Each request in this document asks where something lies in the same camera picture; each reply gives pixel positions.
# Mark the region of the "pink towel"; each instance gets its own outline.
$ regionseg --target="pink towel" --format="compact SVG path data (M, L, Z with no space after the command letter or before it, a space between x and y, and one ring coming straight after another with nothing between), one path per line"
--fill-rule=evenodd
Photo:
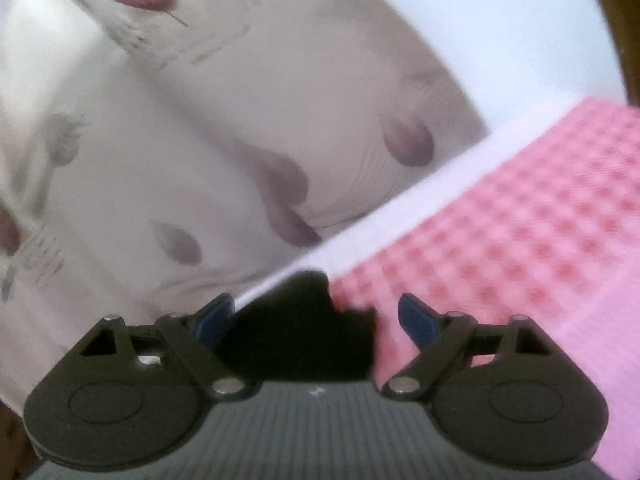
M481 322L534 318L598 385L610 422L595 461L640 476L640 110L590 98L497 171L349 274L338 304L383 319L376 379L416 350L412 292Z

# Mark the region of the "pink textured fabric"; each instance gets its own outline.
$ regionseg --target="pink textured fabric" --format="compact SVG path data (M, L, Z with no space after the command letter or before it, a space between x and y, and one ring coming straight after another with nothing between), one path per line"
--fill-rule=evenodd
M412 292L481 322L533 317L610 408L596 462L640 476L640 110L590 98L459 200L332 283L382 316L376 380L416 350L396 306Z

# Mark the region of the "metal screw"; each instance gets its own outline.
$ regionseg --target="metal screw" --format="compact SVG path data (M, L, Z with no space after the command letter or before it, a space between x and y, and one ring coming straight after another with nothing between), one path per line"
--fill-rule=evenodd
M420 383L412 377L394 377L389 381L389 388L399 395L412 394L420 389Z
M225 377L213 383L213 391L222 396L239 394L244 390L244 383L235 377Z

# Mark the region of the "red dot pattern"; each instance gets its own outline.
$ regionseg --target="red dot pattern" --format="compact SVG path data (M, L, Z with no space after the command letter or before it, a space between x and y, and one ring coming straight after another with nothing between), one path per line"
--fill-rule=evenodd
M528 314L570 322L614 272L640 229L640 114L583 101L544 136L391 247L332 281L338 304L375 306L376 378L415 356L400 295L485 323Z

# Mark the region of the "gray ribbed base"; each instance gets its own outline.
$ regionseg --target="gray ribbed base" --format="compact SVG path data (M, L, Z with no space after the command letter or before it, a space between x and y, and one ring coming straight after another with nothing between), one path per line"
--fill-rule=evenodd
M448 444L414 403L372 384L264 384L220 404L182 448L126 472L46 463L31 480L609 480L592 463L550 472L481 464Z

